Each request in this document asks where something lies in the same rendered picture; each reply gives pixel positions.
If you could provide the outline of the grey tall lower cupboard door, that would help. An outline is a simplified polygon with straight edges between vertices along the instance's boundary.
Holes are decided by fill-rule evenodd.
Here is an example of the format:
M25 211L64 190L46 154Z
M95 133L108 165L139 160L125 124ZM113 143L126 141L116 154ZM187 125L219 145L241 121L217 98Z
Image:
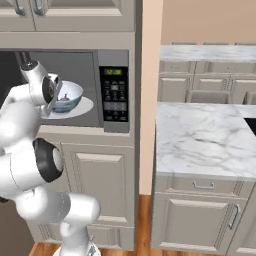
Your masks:
M132 227L135 222L135 167L132 147L61 145L71 191L101 204L99 225Z

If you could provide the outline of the light blue bowl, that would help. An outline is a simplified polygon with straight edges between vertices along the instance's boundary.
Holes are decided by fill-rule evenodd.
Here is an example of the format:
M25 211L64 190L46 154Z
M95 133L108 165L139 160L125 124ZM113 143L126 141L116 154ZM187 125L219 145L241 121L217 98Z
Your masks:
M65 94L70 99L69 101L58 101ZM54 104L53 111L56 113L70 112L80 102L83 95L83 88L70 81L63 81L62 88L58 94L57 101Z

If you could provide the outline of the grey built-in microwave oven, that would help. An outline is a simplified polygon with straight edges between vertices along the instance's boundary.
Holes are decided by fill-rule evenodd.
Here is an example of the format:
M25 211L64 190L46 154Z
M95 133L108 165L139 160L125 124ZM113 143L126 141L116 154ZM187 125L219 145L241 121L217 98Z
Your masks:
M44 125L98 127L106 132L129 131L129 70L126 50L30 50L15 52L20 65L37 60L50 73L83 88L94 106L67 119L43 119Z

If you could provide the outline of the grey counter cupboard door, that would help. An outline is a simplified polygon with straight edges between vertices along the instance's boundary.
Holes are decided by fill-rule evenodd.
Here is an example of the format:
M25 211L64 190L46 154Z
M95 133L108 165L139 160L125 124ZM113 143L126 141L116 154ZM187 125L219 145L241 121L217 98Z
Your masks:
M246 202L240 198L156 193L151 247L226 254ZM228 223L235 204L241 211L230 230Z

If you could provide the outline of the grey upper cupboard door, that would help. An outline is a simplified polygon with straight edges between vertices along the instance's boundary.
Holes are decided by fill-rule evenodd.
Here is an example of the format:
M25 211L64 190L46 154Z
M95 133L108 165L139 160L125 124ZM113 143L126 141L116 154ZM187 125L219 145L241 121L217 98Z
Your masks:
M40 32L130 32L135 26L135 0L44 0L44 16L30 3Z
M30 32L35 30L29 0L23 0L25 15L15 12L13 0L0 0L0 32Z

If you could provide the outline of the dark sink basin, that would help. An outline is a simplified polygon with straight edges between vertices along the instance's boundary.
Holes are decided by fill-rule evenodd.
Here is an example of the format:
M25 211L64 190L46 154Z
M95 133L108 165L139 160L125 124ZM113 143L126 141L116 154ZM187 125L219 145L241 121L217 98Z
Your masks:
M246 118L245 121L256 136L256 118Z

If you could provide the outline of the dark microwave door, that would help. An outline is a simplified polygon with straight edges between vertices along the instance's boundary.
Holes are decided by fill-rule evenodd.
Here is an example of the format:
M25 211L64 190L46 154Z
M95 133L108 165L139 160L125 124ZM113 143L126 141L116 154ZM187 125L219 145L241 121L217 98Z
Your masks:
M0 107L2 106L10 89L24 84L25 79L20 71L20 61L16 53L0 51Z

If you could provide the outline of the grey angled cupboard door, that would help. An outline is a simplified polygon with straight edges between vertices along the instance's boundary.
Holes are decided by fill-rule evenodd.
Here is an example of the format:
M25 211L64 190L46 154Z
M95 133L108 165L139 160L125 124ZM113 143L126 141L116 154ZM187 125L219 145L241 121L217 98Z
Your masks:
M228 250L229 256L256 256L256 188L252 192Z

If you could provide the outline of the white round turntable plate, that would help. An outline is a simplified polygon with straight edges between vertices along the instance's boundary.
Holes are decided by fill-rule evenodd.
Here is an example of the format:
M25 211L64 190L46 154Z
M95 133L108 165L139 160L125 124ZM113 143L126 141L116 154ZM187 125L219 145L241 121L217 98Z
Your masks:
M75 108L73 108L70 112L65 112L65 113L51 112L48 117L43 116L43 119L46 119L46 118L67 119L67 118L77 117L91 111L93 106L94 106L94 103L91 99L87 97L82 97L78 105Z

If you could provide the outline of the grey stool backrest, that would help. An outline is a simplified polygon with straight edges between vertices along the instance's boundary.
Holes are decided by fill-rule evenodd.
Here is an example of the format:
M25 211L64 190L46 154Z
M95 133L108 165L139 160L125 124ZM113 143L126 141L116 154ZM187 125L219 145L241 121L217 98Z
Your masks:
M230 104L231 96L226 91L189 90L186 94L187 103Z

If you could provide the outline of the grey marble-topped cupboard run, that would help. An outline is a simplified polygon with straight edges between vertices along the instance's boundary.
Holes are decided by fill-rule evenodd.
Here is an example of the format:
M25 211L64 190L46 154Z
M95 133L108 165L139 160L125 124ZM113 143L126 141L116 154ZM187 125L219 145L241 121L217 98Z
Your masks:
M256 45L163 45L158 99L186 102L189 90L230 93L230 104L256 105Z

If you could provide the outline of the grey bottom drawer front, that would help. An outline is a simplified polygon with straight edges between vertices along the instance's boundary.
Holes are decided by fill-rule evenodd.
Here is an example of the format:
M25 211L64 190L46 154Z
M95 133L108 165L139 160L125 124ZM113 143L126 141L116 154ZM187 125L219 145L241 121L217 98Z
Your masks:
M59 224L38 224L27 222L35 242L61 244ZM135 247L135 230L133 227L114 227L90 225L87 227L90 237L99 248L133 251Z

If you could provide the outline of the grey counter drawer front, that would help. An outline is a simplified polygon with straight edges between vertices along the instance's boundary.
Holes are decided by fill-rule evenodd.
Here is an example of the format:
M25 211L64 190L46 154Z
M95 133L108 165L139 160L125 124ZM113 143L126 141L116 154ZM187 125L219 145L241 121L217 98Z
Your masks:
M192 184L196 181L198 185L209 186L215 184L213 190L195 189ZM202 179L185 177L157 176L155 181L155 191L162 193L184 193L184 194L205 194L210 196L226 196L248 198L254 183L250 181L234 181L220 179Z

